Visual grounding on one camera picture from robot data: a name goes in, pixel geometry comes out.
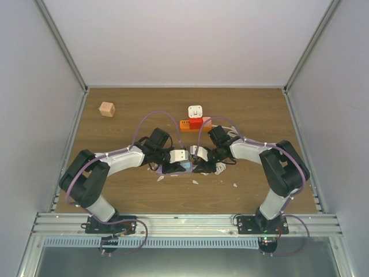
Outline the purple power strip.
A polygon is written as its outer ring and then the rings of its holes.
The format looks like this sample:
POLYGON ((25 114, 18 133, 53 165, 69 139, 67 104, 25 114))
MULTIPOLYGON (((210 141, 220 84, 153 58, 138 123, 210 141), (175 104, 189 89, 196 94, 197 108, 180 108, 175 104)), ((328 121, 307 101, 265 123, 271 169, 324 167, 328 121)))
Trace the purple power strip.
POLYGON ((159 168, 157 169, 157 173, 159 176, 169 176, 169 175, 186 175, 186 174, 191 174, 192 173, 193 168, 189 167, 189 168, 185 168, 185 171, 176 171, 176 172, 172 172, 172 173, 163 173, 162 172, 162 167, 159 166, 159 168))

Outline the orange power strip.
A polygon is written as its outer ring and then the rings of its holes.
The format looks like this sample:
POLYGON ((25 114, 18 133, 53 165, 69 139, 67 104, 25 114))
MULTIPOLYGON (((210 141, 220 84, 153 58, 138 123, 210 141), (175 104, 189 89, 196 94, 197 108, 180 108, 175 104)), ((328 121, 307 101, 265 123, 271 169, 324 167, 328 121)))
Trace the orange power strip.
MULTIPOLYGON (((199 132, 200 128, 197 129, 191 129, 190 128, 190 121, 189 120, 180 120, 179 121, 179 128, 181 132, 199 132)), ((203 128, 202 131, 203 132, 208 132, 212 129, 212 125, 211 124, 206 124, 203 128)))

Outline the peach cube power adapter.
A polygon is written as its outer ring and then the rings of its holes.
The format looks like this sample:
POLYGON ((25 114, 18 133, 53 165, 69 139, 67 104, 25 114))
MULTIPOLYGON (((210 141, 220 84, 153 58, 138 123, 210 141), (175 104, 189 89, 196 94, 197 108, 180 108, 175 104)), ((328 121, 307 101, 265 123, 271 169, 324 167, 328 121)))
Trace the peach cube power adapter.
POLYGON ((113 117, 115 114, 115 105, 111 102, 102 102, 99 111, 104 117, 113 117))

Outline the light blue usb charger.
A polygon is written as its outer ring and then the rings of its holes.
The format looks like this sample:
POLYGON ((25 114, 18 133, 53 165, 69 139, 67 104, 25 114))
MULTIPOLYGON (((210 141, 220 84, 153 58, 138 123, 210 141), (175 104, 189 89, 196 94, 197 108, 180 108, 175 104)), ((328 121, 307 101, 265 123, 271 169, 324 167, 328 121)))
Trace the light blue usb charger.
POLYGON ((193 170, 192 162, 181 162, 180 165, 185 169, 185 171, 191 172, 193 170))

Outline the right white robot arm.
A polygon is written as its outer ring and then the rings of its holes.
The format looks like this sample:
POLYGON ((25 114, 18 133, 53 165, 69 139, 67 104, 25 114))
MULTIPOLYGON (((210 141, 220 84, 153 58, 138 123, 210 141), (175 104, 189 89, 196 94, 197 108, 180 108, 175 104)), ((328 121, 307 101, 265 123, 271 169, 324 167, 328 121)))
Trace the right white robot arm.
POLYGON ((222 126, 208 131, 215 148, 190 147, 195 158, 195 173, 214 173, 218 163, 229 159, 247 160, 260 164, 269 185, 268 194, 254 216, 256 229, 263 234, 271 232, 282 220, 282 214, 296 194, 304 190, 310 172, 293 145, 283 140, 277 144, 261 143, 230 135, 222 126))

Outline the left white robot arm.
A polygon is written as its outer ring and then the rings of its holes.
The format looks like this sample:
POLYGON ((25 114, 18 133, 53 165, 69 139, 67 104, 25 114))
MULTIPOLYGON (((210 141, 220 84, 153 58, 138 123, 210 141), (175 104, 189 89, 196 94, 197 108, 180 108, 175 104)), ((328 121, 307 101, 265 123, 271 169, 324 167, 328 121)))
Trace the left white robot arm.
POLYGON ((106 233, 113 233, 119 226, 117 210, 102 196, 106 179, 120 171, 144 165, 158 165, 163 174, 184 172, 181 163, 189 159, 185 148, 165 147, 171 136, 156 128, 149 137, 143 137, 132 145, 112 152, 96 154, 82 150, 67 168, 59 181, 66 193, 66 201, 74 200, 99 222, 106 233))

